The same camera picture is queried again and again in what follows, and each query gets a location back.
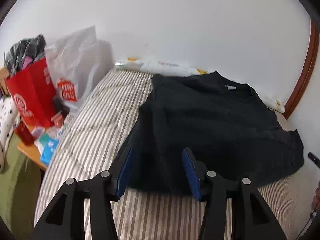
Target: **blue packet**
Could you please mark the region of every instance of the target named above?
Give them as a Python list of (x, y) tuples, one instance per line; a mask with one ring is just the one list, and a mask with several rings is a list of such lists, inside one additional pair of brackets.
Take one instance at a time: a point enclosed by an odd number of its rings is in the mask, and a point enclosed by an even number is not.
[(40, 160), (46, 164), (49, 165), (49, 162), (51, 160), (51, 157), (56, 150), (56, 147), (58, 146), (59, 141), (49, 138), (47, 145), (44, 147), (42, 155), (40, 157)]

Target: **striped bed sheet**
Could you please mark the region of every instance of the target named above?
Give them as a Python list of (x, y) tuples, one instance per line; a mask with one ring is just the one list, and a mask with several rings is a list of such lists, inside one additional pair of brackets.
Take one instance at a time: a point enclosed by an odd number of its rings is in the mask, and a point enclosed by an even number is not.
[[(138, 107), (152, 90), (152, 74), (111, 70), (93, 90), (67, 127), (49, 164), (37, 201), (35, 224), (64, 181), (94, 177), (107, 170), (138, 117)], [(303, 191), (305, 167), (259, 188), (287, 238), (294, 239), (308, 219), (310, 200)], [(189, 196), (172, 196), (126, 189), (112, 202), (119, 239), (197, 239), (205, 203)], [(227, 201), (225, 240), (231, 239), (232, 201)], [(84, 206), (85, 237), (91, 239), (89, 200)]]

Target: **cable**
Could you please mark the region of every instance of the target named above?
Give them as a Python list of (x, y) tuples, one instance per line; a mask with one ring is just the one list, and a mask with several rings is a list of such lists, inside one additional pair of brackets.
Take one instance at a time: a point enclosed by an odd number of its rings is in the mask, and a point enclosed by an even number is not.
[(306, 225), (303, 227), (303, 229), (300, 231), (300, 233), (297, 235), (296, 239), (298, 239), (298, 237), (301, 235), (301, 233), (303, 232), (303, 230), (306, 228), (306, 226), (309, 224), (310, 220), (313, 218), (313, 212), (316, 210), (316, 208), (318, 207), (318, 205), (320, 204), (320, 202), (317, 204), (317, 206), (313, 209), (313, 211), (310, 213), (310, 218), (308, 220), (308, 222), (306, 223)]

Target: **orange logo on plastic bag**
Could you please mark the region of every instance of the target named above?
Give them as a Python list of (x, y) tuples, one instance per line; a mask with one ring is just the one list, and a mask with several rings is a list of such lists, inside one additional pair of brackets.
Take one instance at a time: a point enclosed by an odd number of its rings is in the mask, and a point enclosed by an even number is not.
[(63, 99), (77, 102), (75, 86), (70, 80), (60, 78), (59, 83), (57, 83), (57, 87), (61, 90)]

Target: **shirt tag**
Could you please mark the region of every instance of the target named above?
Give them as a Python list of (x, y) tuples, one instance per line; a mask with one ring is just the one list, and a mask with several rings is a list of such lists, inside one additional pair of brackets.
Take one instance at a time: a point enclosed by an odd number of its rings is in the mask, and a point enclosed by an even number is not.
[(226, 86), (226, 88), (228, 89), (228, 90), (235, 90), (235, 89), (237, 89), (236, 87), (234, 87), (234, 86), (228, 86), (228, 85), (225, 85)]

